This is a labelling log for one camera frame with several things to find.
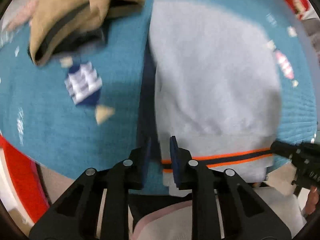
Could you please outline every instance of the beige cloth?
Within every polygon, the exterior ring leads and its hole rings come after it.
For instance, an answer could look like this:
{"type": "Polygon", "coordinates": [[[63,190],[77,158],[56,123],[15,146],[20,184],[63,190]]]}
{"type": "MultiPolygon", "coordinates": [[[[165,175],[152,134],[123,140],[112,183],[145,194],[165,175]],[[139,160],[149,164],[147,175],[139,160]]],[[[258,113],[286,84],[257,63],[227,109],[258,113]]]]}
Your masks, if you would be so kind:
{"type": "Polygon", "coordinates": [[[39,0],[34,13],[30,31],[30,55],[36,65],[45,64],[54,49],[75,30],[80,32],[99,28],[105,17],[120,17],[141,8],[145,0],[121,0],[126,3],[110,8],[112,0],[39,0]],[[66,20],[73,10],[75,16],[63,24],[58,30],[52,30],[60,20],[66,20]],[[49,31],[54,32],[53,38],[47,42],[45,52],[38,52],[40,45],[49,31]]]}

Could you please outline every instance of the metal screw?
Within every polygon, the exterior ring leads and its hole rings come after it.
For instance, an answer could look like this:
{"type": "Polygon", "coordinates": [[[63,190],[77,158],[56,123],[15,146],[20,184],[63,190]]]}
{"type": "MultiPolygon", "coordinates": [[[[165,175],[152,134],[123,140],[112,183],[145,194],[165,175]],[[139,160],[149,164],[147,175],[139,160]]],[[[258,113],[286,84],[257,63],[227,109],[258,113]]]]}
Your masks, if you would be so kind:
{"type": "Polygon", "coordinates": [[[128,166],[131,166],[133,164],[133,161],[132,160],[124,160],[123,163],[122,163],[124,166],[128,167],[128,166]]]}
{"type": "Polygon", "coordinates": [[[92,176],[95,173],[96,173],[96,171],[93,168],[89,168],[85,171],[85,174],[88,176],[92,176]]]}
{"type": "Polygon", "coordinates": [[[188,164],[192,167],[196,167],[198,165],[198,162],[196,160],[190,160],[188,161],[188,164]]]}
{"type": "Polygon", "coordinates": [[[232,170],[232,169],[225,170],[225,173],[230,177],[232,177],[232,176],[234,176],[236,174],[235,171],[232,170]]]}

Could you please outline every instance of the pink fabric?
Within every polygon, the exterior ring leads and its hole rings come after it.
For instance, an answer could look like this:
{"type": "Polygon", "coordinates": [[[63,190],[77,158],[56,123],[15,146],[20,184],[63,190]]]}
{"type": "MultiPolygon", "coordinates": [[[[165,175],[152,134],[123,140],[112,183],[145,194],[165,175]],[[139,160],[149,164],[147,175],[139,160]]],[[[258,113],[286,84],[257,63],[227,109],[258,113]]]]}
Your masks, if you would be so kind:
{"type": "Polygon", "coordinates": [[[145,217],[140,219],[139,222],[137,223],[136,227],[134,228],[134,232],[133,232],[131,240],[137,240],[140,233],[142,232],[144,227],[146,225],[148,225],[148,223],[150,223],[154,220],[157,220],[167,214],[170,214],[176,210],[179,210],[179,209],[185,208],[185,207],[189,207],[189,206],[192,206],[192,200],[177,203],[177,204],[165,207],[163,209],[160,209],[158,211],[155,211],[151,214],[146,215],[145,217]]]}
{"type": "Polygon", "coordinates": [[[24,24],[34,14],[36,7],[38,5],[38,0],[29,0],[25,6],[21,7],[16,17],[9,23],[6,30],[12,31],[18,26],[24,24]]]}

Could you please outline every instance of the human hand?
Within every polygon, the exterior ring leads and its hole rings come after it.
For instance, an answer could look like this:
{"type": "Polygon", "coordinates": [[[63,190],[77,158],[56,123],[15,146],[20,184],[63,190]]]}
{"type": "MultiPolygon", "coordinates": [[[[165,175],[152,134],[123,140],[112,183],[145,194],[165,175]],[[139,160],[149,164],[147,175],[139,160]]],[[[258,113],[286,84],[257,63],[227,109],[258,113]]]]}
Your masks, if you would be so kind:
{"type": "Polygon", "coordinates": [[[307,215],[312,214],[316,210],[316,204],[319,201],[319,192],[317,187],[311,186],[310,193],[308,195],[308,200],[305,207],[305,212],[307,215]]]}

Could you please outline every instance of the teal blanket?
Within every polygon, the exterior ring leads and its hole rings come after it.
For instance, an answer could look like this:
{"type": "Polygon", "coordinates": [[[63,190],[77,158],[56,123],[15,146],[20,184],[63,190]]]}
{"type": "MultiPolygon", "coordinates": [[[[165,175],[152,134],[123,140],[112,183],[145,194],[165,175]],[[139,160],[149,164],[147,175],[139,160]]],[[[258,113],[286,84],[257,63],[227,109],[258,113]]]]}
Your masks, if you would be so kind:
{"type": "MultiPolygon", "coordinates": [[[[299,85],[279,71],[282,116],[278,138],[289,143],[310,141],[316,133],[316,101],[309,67],[317,64],[300,23],[282,0],[200,0],[215,3],[263,26],[270,40],[292,64],[299,85]],[[287,28],[297,26],[298,37],[287,28]]],[[[67,70],[51,60],[38,68],[27,54],[29,27],[0,50],[0,129],[18,150],[67,177],[86,168],[108,169],[136,147],[143,56],[153,0],[141,13],[112,21],[107,46],[82,55],[102,78],[100,104],[115,114],[97,126],[94,108],[75,106],[64,80],[67,70]]],[[[275,167],[286,162],[276,158],[275,167]]],[[[161,166],[152,163],[146,193],[165,194],[161,166]]]]}

